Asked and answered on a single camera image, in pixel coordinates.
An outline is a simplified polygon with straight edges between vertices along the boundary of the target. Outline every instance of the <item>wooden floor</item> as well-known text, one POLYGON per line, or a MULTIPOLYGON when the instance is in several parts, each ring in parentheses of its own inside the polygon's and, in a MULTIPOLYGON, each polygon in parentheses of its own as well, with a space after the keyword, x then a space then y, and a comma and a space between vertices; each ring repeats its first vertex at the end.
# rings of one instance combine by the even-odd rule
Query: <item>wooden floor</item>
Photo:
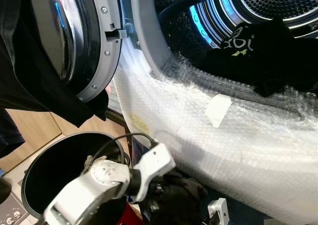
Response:
MULTIPOLYGON (((25 143, 6 157, 0 158, 0 168, 5 172, 11 171, 60 135, 68 136, 84 131, 104 132, 113 137, 125 134, 124 127, 110 120, 104 122, 96 116, 87 120, 80 128, 77 128, 50 112, 7 111, 24 137, 25 143)), ((127 140, 123 138, 119 141, 123 145, 124 151, 129 154, 127 140)))

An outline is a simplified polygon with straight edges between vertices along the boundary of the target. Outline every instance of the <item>red object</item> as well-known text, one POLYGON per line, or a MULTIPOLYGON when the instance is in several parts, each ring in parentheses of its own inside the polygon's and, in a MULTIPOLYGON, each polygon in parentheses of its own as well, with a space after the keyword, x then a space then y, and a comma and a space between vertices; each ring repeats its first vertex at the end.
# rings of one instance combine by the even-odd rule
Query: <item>red object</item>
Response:
POLYGON ((137 217, 129 203, 126 203, 125 211, 117 225, 124 223, 125 225, 143 225, 140 219, 137 217))

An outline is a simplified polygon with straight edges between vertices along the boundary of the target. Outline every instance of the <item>wire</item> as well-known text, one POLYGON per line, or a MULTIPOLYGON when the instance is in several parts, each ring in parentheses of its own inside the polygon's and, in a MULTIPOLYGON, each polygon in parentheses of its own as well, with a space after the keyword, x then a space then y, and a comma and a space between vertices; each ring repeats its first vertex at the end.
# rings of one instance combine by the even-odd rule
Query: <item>wire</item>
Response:
POLYGON ((94 154, 93 159, 92 159, 92 162, 97 159, 98 155, 105 149, 106 146, 108 146, 109 144, 115 142, 116 140, 119 140, 119 139, 124 138, 124 137, 130 137, 130 136, 143 136, 143 137, 148 138, 149 141, 150 141, 150 143, 151 143, 151 147, 156 146, 156 145, 158 144, 154 139, 152 139, 152 138, 151 138, 149 135, 147 135, 146 133, 141 133, 141 132, 140 132, 140 133, 139 133, 139 132, 137 132, 137 133, 128 133, 128 134, 122 135, 122 136, 120 136, 120 137, 116 137, 116 138, 114 138, 114 139, 112 139, 112 140, 106 142, 106 143, 94 154))
POLYGON ((119 139, 124 138, 124 137, 130 137, 130 136, 131 136, 131 137, 132 137, 132 136, 143 136, 143 137, 148 138, 149 141, 150 141, 150 144, 151 144, 150 148, 153 148, 153 147, 155 147, 156 145, 158 145, 158 142, 156 142, 154 139, 152 139, 149 135, 147 135, 146 133, 141 133, 141 132, 137 132, 137 133, 127 133, 127 134, 124 134, 124 135, 122 135, 122 136, 120 136, 120 137, 116 137, 116 138, 111 139, 110 141, 106 142, 106 143, 94 154, 94 156, 93 156, 91 162, 89 163, 88 166, 86 166, 86 167, 84 168, 84 170, 81 172, 81 174, 85 174, 86 172, 89 171, 91 165, 92 165, 93 162, 97 159, 98 155, 105 149, 105 147, 107 147, 109 144, 115 142, 116 140, 119 140, 119 139))

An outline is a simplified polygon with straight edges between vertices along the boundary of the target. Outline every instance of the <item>black cable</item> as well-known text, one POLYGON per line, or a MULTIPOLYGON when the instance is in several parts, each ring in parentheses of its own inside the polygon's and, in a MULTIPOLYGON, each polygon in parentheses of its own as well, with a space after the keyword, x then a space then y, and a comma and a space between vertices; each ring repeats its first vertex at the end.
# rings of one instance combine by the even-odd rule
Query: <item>black cable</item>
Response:
POLYGON ((124 157, 125 157, 125 164, 130 166, 130 157, 129 155, 127 155, 126 153, 124 153, 124 157))
POLYGON ((124 137, 129 137, 129 136, 143 136, 143 137, 147 137, 151 143, 151 147, 153 146, 156 146, 158 143, 156 141, 154 141, 154 139, 152 139, 149 135, 145 134, 145 133, 128 133, 128 134, 125 134, 125 135, 122 135, 120 137, 116 137, 108 142, 106 142, 93 156, 93 159, 92 159, 92 162, 94 160, 97 159, 98 155, 105 149, 106 146, 108 146, 109 144, 111 144, 112 142, 116 141, 116 140, 119 140, 121 138, 124 138, 124 137))
POLYGON ((151 144, 150 148, 153 148, 153 147, 155 147, 156 145, 158 145, 158 142, 156 142, 154 139, 152 139, 149 135, 147 135, 146 133, 141 133, 141 132, 137 132, 137 133, 127 133, 127 134, 124 134, 124 135, 122 135, 122 136, 120 136, 120 137, 116 137, 116 138, 111 139, 110 141, 106 142, 106 143, 94 154, 94 156, 93 156, 93 158, 92 158, 92 160, 91 160, 89 166, 86 166, 86 167, 84 168, 84 170, 81 172, 81 174, 85 174, 86 172, 89 171, 89 169, 90 169, 91 165, 93 164, 94 160, 97 159, 98 155, 105 149, 106 146, 108 146, 109 144, 115 142, 116 140, 119 140, 119 139, 124 138, 124 137, 129 137, 129 136, 143 136, 143 137, 148 138, 149 141, 150 141, 150 144, 151 144))

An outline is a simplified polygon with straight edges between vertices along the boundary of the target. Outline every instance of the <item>white paper label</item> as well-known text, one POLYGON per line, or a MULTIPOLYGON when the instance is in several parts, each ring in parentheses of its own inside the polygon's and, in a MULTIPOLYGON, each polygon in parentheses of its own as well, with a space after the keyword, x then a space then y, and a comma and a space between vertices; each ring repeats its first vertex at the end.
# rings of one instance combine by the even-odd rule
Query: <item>white paper label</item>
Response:
POLYGON ((226 95, 218 94, 212 98, 205 115, 210 119, 213 127, 220 126, 231 104, 231 97, 226 95))

